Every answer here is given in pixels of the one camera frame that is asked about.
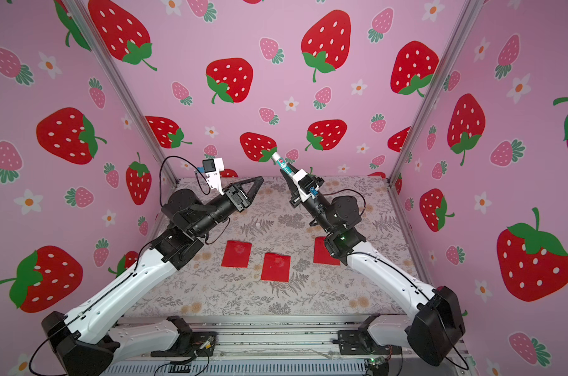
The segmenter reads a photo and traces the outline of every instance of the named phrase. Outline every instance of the white flower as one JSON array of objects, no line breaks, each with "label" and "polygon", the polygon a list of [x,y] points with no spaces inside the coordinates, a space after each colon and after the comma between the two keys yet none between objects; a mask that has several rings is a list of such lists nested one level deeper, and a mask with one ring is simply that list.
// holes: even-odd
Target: white flower
[{"label": "white flower", "polygon": [[440,4],[440,0],[434,0],[431,3],[424,4],[424,9],[426,10],[426,12],[422,17],[422,21],[430,18],[430,21],[434,22],[436,21],[436,15],[438,14],[438,12],[445,9],[445,6],[443,4]]},{"label": "white flower", "polygon": [[171,13],[175,13],[178,16],[181,16],[182,13],[179,11],[179,6],[182,5],[182,0],[160,0],[163,4],[166,5],[167,15]]},{"label": "white flower", "polygon": [[487,289],[487,281],[478,282],[477,280],[474,280],[474,282],[476,283],[474,294],[480,295],[482,301],[486,303],[487,297],[492,297],[492,292]]},{"label": "white flower", "polygon": [[107,214],[102,216],[102,220],[104,221],[104,226],[108,227],[111,224],[115,224],[116,217],[117,213],[112,213],[110,209],[107,209]]},{"label": "white flower", "polygon": [[530,86],[528,86],[528,80],[530,79],[530,73],[528,73],[524,78],[514,78],[512,81],[513,88],[508,91],[507,97],[513,97],[513,103],[517,104],[521,96],[530,93]]},{"label": "white flower", "polygon": [[484,59],[484,52],[487,50],[490,44],[491,42],[487,41],[484,37],[482,38],[480,44],[474,48],[474,53],[476,54],[474,56],[474,62]]},{"label": "white flower", "polygon": [[25,215],[31,210],[34,212],[41,212],[41,206],[39,203],[43,198],[44,196],[33,196],[31,190],[25,190],[24,197],[18,197],[14,200],[14,202],[21,205],[21,213]]},{"label": "white flower", "polygon": [[369,149],[369,146],[365,146],[365,143],[357,146],[357,154],[365,154],[365,152]]},{"label": "white flower", "polygon": [[286,105],[287,111],[289,109],[296,111],[296,106],[298,106],[298,102],[295,102],[293,97],[290,97],[288,101],[284,101],[284,104]]},{"label": "white flower", "polygon": [[54,56],[48,57],[40,52],[39,58],[41,61],[37,66],[44,71],[48,71],[48,75],[50,75],[52,79],[56,78],[56,75],[62,74],[62,70],[56,65],[56,58]]},{"label": "white flower", "polygon": [[215,131],[215,127],[205,127],[205,134],[211,136],[211,138],[215,138],[219,132]]},{"label": "white flower", "polygon": [[363,83],[363,79],[360,79],[359,81],[357,81],[356,84],[351,84],[351,87],[353,89],[353,91],[351,92],[351,95],[353,95],[353,94],[363,95],[363,90],[367,89],[367,85],[365,85]]},{"label": "white flower", "polygon": [[487,358],[487,373],[490,376],[503,376],[501,374],[501,372],[499,372],[499,363],[492,363],[488,358]]}]

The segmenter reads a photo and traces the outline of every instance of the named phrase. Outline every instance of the red square paper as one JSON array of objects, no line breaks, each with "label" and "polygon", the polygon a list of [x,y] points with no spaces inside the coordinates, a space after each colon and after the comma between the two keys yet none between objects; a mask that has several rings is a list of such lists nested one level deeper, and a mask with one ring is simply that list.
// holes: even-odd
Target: red square paper
[{"label": "red square paper", "polygon": [[250,259],[250,248],[252,244],[243,243],[236,240],[228,240],[226,252],[221,261],[222,267],[247,268]]},{"label": "red square paper", "polygon": [[313,251],[314,264],[340,265],[340,260],[330,256],[324,245],[325,237],[315,238],[315,250]]},{"label": "red square paper", "polygon": [[290,277],[290,256],[265,253],[261,279],[264,281],[288,282]]}]

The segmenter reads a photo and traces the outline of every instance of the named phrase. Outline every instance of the pink wallpaper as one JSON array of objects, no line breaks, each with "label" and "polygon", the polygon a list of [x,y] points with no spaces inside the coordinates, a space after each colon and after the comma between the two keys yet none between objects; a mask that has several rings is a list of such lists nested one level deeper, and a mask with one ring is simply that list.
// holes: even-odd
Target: pink wallpaper
[{"label": "pink wallpaper", "polygon": [[483,6],[402,170],[480,375],[568,375],[568,1]]},{"label": "pink wallpaper", "polygon": [[[41,320],[114,279],[158,212],[158,165],[73,27],[0,1],[0,375],[29,373]],[[62,371],[48,346],[34,366]]]},{"label": "pink wallpaper", "polygon": [[323,176],[390,174],[464,1],[357,4],[90,0],[88,9],[166,154],[278,176],[263,163],[277,148]]}]

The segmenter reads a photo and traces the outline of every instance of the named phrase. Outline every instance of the red envelope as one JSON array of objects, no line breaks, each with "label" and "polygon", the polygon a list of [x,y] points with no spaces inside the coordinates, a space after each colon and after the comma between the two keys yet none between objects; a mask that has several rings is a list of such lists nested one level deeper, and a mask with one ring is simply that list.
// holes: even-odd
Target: red envelope
[{"label": "red envelope", "polygon": [[250,248],[252,244],[243,243],[236,240],[228,240],[226,252],[221,261],[222,267],[247,268],[250,259]]},{"label": "red envelope", "polygon": [[265,253],[261,279],[264,281],[288,282],[290,277],[290,256]]},{"label": "red envelope", "polygon": [[315,249],[313,251],[314,264],[340,265],[340,260],[330,256],[324,245],[325,237],[315,238]]}]

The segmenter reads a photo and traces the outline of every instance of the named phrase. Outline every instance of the pink strawberry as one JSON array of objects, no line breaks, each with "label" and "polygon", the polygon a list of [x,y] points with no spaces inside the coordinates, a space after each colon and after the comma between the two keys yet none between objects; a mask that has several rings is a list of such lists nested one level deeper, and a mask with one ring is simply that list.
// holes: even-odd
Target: pink strawberry
[{"label": "pink strawberry", "polygon": [[94,251],[94,263],[96,267],[104,265],[104,261],[108,258],[108,241],[105,238],[98,240],[96,250]]},{"label": "pink strawberry", "polygon": [[386,8],[373,18],[372,28],[367,31],[367,37],[371,43],[378,43],[388,33],[393,25],[393,15],[393,8]]},{"label": "pink strawberry", "polygon": [[77,188],[77,190],[75,190],[75,188],[69,189],[64,198],[66,199],[67,204],[72,207],[75,207],[75,205],[78,207],[86,207],[94,202],[94,195],[92,192],[82,186]]},{"label": "pink strawberry", "polygon": [[551,365],[551,354],[546,351],[545,345],[537,341],[536,338],[530,338],[521,332],[515,332],[508,336],[508,342],[511,348],[526,361],[533,366],[538,362],[542,367]]},{"label": "pink strawberry", "polygon": [[17,148],[8,141],[0,141],[0,183],[14,182],[19,177],[17,170],[22,168]]},{"label": "pink strawberry", "polygon": [[107,175],[107,183],[113,188],[119,186],[119,172],[115,170],[115,165],[107,163],[104,165],[104,173]]},{"label": "pink strawberry", "polygon": [[380,133],[384,131],[385,126],[386,126],[386,120],[384,119],[384,115],[376,114],[372,117],[372,124],[370,125],[372,131]]},{"label": "pink strawberry", "polygon": [[511,64],[515,62],[520,53],[520,35],[513,34],[509,37],[505,46],[499,52],[497,57],[497,67],[495,68],[495,77],[497,79],[502,79],[507,76],[509,71],[511,71]]},{"label": "pink strawberry", "polygon": [[33,73],[25,64],[21,64],[17,55],[0,47],[0,73],[21,85],[29,86],[33,83]]},{"label": "pink strawberry", "polygon": [[270,108],[261,107],[258,109],[258,114],[259,116],[261,116],[261,120],[263,120],[265,123],[276,125],[280,122],[278,115],[276,115],[275,111]]},{"label": "pink strawberry", "polygon": [[107,102],[107,97],[104,95],[102,91],[102,85],[100,85],[100,81],[96,79],[96,77],[90,78],[90,96],[92,97],[92,101],[96,104],[96,107],[99,109],[104,108],[104,104]]},{"label": "pink strawberry", "polygon": [[192,97],[190,97],[190,91],[177,81],[171,83],[171,89],[173,90],[173,96],[179,99],[179,102],[183,105],[190,106],[192,104]]},{"label": "pink strawberry", "polygon": [[140,234],[144,236],[148,235],[148,222],[146,222],[145,217],[142,216],[138,218],[138,226]]},{"label": "pink strawberry", "polygon": [[273,64],[280,64],[284,61],[284,51],[279,47],[278,42],[269,38],[261,38],[258,45],[261,47],[263,57],[271,60]]},{"label": "pink strawberry", "polygon": [[428,137],[426,138],[426,146],[428,147],[428,150],[432,150],[434,141],[436,141],[436,127],[433,125],[430,127],[430,130],[428,131]]},{"label": "pink strawberry", "polygon": [[315,93],[315,101],[313,101],[313,107],[315,107],[316,109],[323,109],[331,99],[332,89],[328,86],[321,88],[317,93]]},{"label": "pink strawberry", "polygon": [[511,143],[505,140],[491,153],[491,163],[499,167],[507,167],[511,162],[518,162],[524,156],[524,150],[526,146],[519,139],[514,139]]},{"label": "pink strawberry", "polygon": [[386,157],[384,155],[378,155],[376,158],[372,159],[372,163],[369,164],[370,169],[377,169],[383,163]]}]

